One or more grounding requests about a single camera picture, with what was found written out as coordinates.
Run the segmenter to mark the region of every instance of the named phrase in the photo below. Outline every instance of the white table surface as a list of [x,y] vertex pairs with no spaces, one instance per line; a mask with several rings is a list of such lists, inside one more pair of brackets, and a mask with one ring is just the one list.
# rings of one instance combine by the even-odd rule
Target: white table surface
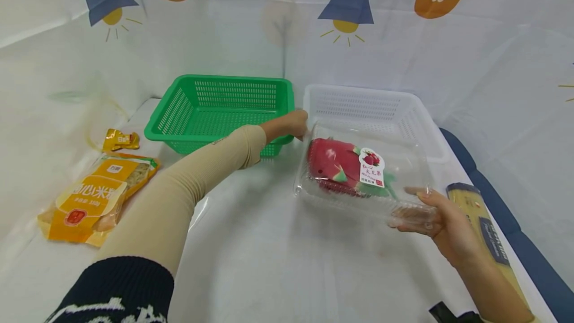
[[[150,142],[150,99],[123,128],[141,136],[131,152],[181,156]],[[168,320],[173,322],[434,322],[428,309],[445,301],[454,314],[476,311],[456,271],[430,239],[298,202],[293,181],[301,145],[238,171],[198,203],[188,232]],[[471,183],[450,152],[431,164],[435,189]],[[501,233],[511,266],[541,322],[555,322]],[[0,322],[42,322],[60,303],[96,250],[54,243],[35,233],[0,276]]]

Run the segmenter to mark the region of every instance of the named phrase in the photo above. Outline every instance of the beige arm sleeve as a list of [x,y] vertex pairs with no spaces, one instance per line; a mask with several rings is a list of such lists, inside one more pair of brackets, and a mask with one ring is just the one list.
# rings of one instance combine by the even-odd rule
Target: beige arm sleeve
[[143,257],[175,277],[196,203],[237,169],[259,162],[266,144],[261,127],[243,126],[160,172],[131,203],[95,261]]

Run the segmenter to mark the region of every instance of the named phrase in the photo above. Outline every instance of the dragon fruit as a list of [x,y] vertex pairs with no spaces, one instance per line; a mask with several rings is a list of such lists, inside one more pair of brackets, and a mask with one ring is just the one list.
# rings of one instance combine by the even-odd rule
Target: dragon fruit
[[[385,187],[360,182],[360,148],[333,138],[314,139],[307,151],[309,174],[319,181],[319,186],[328,191],[363,197],[375,195],[392,196],[398,199],[390,183],[396,181],[392,173],[383,171]],[[367,164],[377,164],[376,156],[366,156]]]

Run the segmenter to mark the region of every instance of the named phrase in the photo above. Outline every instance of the clear plastic container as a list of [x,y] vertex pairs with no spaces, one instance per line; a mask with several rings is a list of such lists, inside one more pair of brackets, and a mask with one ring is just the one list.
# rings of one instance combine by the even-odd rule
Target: clear plastic container
[[395,224],[433,221],[435,208],[405,192],[405,187],[431,189],[431,172],[417,143],[321,119],[304,144],[294,184],[302,200]]

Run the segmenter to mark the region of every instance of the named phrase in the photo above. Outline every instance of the yellow food package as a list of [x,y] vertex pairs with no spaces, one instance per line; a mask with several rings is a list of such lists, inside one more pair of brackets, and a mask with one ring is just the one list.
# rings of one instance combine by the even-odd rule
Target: yellow food package
[[106,153],[88,175],[71,184],[46,212],[38,215],[42,234],[49,240],[100,247],[118,224],[124,202],[158,168],[156,159]]
[[119,149],[136,150],[139,148],[140,136],[137,133],[125,135],[120,130],[113,128],[108,129],[103,147],[105,152],[114,152]]

